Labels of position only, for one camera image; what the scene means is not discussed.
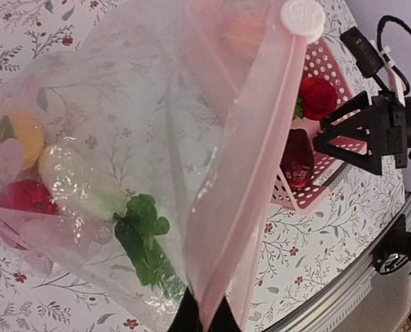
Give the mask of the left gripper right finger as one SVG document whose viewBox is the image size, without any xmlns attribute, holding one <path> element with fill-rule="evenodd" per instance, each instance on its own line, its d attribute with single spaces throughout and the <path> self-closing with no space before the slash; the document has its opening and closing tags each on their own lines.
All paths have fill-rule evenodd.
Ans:
<svg viewBox="0 0 411 332">
<path fill-rule="evenodd" d="M 208 332 L 241 332 L 226 297 L 223 297 Z"/>
</svg>

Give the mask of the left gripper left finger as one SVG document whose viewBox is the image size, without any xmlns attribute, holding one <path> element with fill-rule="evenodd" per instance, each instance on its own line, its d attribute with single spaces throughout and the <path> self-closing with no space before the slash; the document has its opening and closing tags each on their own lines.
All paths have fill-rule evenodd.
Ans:
<svg viewBox="0 0 411 332">
<path fill-rule="evenodd" d="M 199 307 L 190 290 L 186 288 L 179 309 L 169 327 L 169 332 L 202 332 Z"/>
</svg>

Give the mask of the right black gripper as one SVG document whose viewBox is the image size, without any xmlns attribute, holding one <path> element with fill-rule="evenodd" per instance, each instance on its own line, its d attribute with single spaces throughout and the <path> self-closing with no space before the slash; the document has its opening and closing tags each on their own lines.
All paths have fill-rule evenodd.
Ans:
<svg viewBox="0 0 411 332">
<path fill-rule="evenodd" d="M 358 129 L 365 121 L 370 128 Z M 382 94 L 373 97 L 371 105 L 368 92 L 362 91 L 323 118 L 320 131 L 324 132 L 313 139 L 313 147 L 321 154 L 374 175 L 383 173 L 384 156 L 393 156 L 397 169 L 406 168 L 411 161 L 411 97 L 403 106 L 393 95 Z M 364 142 L 367 152 L 360 154 L 331 144 L 337 137 Z"/>
</svg>

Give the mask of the red apple toy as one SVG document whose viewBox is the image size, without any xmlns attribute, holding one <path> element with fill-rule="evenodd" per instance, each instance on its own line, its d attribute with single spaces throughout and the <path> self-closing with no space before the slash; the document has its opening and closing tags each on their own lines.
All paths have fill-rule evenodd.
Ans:
<svg viewBox="0 0 411 332">
<path fill-rule="evenodd" d="M 320 121 L 336 110 L 337 98 L 336 89 L 327 80 L 305 77 L 300 84 L 293 119 Z"/>
</svg>

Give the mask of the pink perforated plastic basket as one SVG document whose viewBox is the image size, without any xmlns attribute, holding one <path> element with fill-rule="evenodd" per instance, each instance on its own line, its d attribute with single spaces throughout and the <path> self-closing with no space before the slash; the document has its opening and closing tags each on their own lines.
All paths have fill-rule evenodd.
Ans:
<svg viewBox="0 0 411 332">
<path fill-rule="evenodd" d="M 335 53 L 324 37 L 308 45 L 302 76 L 303 78 L 319 77 L 328 81 L 336 90 L 338 107 L 354 97 Z M 326 137 L 320 123 L 307 118 L 295 119 L 291 128 L 306 131 L 310 143 L 316 144 L 311 147 L 314 161 L 311 182 L 303 188 L 292 190 L 286 181 L 286 176 L 279 169 L 273 183 L 270 203 L 301 215 L 308 215 L 329 196 L 328 176 L 333 176 L 344 164 L 342 160 L 326 155 L 323 151 L 327 147 L 333 147 L 363 155 L 367 150 L 367 143 L 349 136 Z"/>
</svg>

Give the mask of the white radish toy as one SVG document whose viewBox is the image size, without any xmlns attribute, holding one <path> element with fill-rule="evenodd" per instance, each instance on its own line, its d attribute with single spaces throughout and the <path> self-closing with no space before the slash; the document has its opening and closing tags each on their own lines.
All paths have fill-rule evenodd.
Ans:
<svg viewBox="0 0 411 332">
<path fill-rule="evenodd" d="M 113 225 L 142 286 L 166 292 L 177 282 L 176 271 L 156 239 L 169 232 L 170 223 L 158 214 L 153 196 L 126 193 L 112 177 L 65 145 L 45 147 L 37 168 L 61 211 L 79 221 Z"/>
</svg>

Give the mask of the clear zip top bag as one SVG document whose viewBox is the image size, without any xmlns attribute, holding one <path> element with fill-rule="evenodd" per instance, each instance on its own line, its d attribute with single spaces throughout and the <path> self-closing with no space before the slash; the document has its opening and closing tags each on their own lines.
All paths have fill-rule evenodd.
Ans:
<svg viewBox="0 0 411 332">
<path fill-rule="evenodd" d="M 128 194 L 155 198 L 170 230 L 156 239 L 173 265 L 177 282 L 166 291 L 125 277 L 113 282 L 89 260 L 116 248 L 128 256 L 113 225 L 0 207 L 0 235 L 18 253 L 21 267 L 49 277 L 58 268 L 91 282 L 144 324 L 166 331 L 186 288 L 197 301 L 203 329 L 226 297 L 239 328 L 253 293 L 259 231 L 279 169 L 302 77 L 307 46 L 322 34 L 325 12 L 317 1 L 127 1 L 112 9 L 85 37 L 82 50 L 47 52 L 0 86 L 0 116 L 27 110 L 44 131 L 44 147 L 65 145 L 102 173 L 100 153 L 82 152 L 92 124 L 110 131 L 95 113 L 90 88 L 116 83 L 99 111 L 135 125 L 131 146 L 135 184 Z M 175 72 L 208 99 L 219 121 L 206 143 L 193 139 L 187 106 L 176 97 Z M 82 119 L 53 135 L 55 110 L 39 106 L 39 88 L 75 87 Z M 7 185 L 42 183 L 37 162 L 21 173 L 15 139 L 0 148 L 0 191 Z"/>
</svg>

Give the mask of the yellow lemon toy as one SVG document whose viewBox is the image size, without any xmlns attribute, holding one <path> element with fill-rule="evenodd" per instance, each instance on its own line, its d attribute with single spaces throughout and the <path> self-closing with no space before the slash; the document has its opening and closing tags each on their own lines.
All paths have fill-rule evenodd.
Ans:
<svg viewBox="0 0 411 332">
<path fill-rule="evenodd" d="M 21 145 L 23 158 L 20 172 L 24 173 L 35 166 L 42 152 L 43 126 L 30 111 L 10 111 L 0 116 L 0 148 L 3 142 L 11 138 Z"/>
</svg>

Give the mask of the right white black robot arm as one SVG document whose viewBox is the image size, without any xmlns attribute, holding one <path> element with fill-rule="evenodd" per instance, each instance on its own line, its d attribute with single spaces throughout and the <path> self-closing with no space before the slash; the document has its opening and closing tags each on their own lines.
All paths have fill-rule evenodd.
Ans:
<svg viewBox="0 0 411 332">
<path fill-rule="evenodd" d="M 390 57 L 389 47 L 382 44 L 389 22 L 411 36 L 411 28 L 391 15 L 379 20 L 375 40 L 367 40 L 356 27 L 340 36 L 363 77 L 372 78 L 380 91 L 373 97 L 362 91 L 323 118 L 321 132 L 313 139 L 317 152 L 378 176 L 384 156 L 393 156 L 397 169 L 411 161 L 410 84 Z"/>
</svg>

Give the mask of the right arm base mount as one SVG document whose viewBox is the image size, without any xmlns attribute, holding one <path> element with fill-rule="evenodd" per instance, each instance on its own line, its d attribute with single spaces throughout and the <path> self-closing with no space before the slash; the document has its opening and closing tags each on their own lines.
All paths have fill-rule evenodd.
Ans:
<svg viewBox="0 0 411 332">
<path fill-rule="evenodd" d="M 375 248 L 373 267 L 378 274 L 389 275 L 408 262 L 411 262 L 411 232 L 406 230 L 406 217 L 402 214 Z"/>
</svg>

